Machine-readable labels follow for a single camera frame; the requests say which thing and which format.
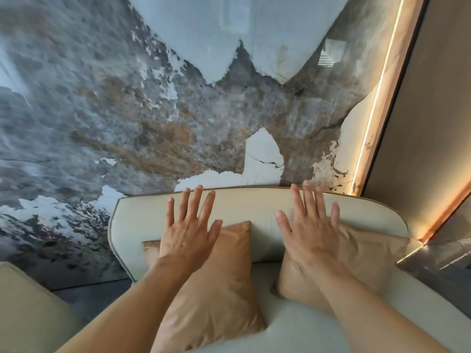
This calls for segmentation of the warm light strip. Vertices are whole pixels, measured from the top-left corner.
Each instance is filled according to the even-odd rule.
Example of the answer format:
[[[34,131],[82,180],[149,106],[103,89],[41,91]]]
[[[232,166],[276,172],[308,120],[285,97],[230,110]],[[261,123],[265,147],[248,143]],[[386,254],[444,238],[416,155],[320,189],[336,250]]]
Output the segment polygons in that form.
[[[452,202],[445,208],[439,218],[433,223],[433,225],[427,230],[425,235],[419,239],[423,244],[426,244],[434,234],[446,223],[446,221],[456,212],[456,210],[462,205],[464,201],[471,195],[471,181],[463,187],[463,189],[457,194]]]
[[[409,29],[410,25],[414,24],[413,14],[417,0],[397,1],[399,1],[398,9],[394,14],[393,28],[387,39],[387,51],[381,65],[378,83],[371,93],[350,112],[351,115],[362,115],[362,122],[365,125],[355,170],[350,181],[348,195],[352,196],[360,196],[365,185],[410,43]]]

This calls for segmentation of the beige upholstered seat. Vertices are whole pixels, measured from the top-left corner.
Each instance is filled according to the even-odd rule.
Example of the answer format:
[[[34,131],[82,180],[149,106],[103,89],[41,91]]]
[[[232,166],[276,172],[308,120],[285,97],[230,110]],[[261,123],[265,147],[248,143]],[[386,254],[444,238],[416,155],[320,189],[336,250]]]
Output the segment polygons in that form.
[[[66,302],[0,262],[0,353],[55,353],[84,326]]]

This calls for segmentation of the person's left forearm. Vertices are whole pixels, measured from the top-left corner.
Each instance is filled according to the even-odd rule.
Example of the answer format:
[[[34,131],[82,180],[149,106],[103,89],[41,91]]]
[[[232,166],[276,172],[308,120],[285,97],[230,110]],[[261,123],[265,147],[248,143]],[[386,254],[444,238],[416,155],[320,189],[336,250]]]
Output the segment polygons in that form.
[[[150,353],[179,290],[204,261],[166,255],[55,353]]]

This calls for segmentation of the tan square cushion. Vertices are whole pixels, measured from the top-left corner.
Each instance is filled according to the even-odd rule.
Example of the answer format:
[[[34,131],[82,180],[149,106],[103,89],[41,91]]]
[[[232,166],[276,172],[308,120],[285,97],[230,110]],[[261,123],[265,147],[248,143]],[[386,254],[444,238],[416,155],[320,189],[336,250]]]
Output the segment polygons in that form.
[[[207,261],[169,306],[151,353],[184,353],[267,328],[251,278],[250,230],[250,221],[221,229]]]
[[[361,231],[346,224],[340,224],[339,230],[339,261],[377,294],[386,289],[396,263],[421,246],[420,241],[412,238]],[[287,251],[271,292],[334,317],[333,309],[318,286]]]

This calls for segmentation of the person's left hand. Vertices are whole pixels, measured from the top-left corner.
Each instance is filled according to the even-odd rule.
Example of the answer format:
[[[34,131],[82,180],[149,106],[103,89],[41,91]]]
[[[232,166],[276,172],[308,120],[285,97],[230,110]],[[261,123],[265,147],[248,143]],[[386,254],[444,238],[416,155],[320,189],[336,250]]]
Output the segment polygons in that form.
[[[166,228],[165,218],[160,244],[160,256],[175,262],[177,268],[187,274],[199,270],[212,252],[207,249],[207,234],[216,197],[215,191],[210,191],[202,209],[198,210],[198,218],[188,221],[188,204],[192,192],[189,188],[183,190],[178,212],[174,214],[174,224],[170,228]]]

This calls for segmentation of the cream upholstered sofa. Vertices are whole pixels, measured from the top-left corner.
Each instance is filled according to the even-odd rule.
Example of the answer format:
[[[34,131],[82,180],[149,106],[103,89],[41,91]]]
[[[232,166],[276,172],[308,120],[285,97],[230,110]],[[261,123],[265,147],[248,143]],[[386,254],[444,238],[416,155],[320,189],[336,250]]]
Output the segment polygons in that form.
[[[285,249],[275,211],[292,213],[290,188],[234,187],[215,193],[210,221],[252,223],[252,277],[268,328],[189,353],[350,353],[334,318],[270,293]],[[147,271],[142,242],[161,238],[170,197],[180,204],[180,192],[121,198],[109,220],[111,249],[134,282]],[[471,319],[413,276],[395,268],[382,297],[452,352],[471,353]]]

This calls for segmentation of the person's right hand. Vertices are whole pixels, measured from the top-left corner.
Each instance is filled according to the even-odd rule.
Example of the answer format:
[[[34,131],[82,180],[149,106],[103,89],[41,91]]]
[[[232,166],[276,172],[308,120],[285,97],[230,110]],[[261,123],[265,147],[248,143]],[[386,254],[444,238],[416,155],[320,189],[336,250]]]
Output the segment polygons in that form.
[[[317,218],[309,218],[303,201],[303,187],[296,184],[290,187],[292,197],[292,216],[289,223],[292,239],[285,248],[292,260],[307,272],[312,272],[317,265],[334,261],[339,250],[339,229],[332,229],[330,216],[327,215],[323,192],[315,188]]]

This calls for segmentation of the person's right forearm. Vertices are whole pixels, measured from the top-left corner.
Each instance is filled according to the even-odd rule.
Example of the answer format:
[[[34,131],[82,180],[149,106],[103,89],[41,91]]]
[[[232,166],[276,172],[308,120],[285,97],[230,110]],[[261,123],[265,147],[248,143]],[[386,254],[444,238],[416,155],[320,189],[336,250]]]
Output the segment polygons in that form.
[[[333,257],[296,261],[326,297],[353,353],[452,353]]]

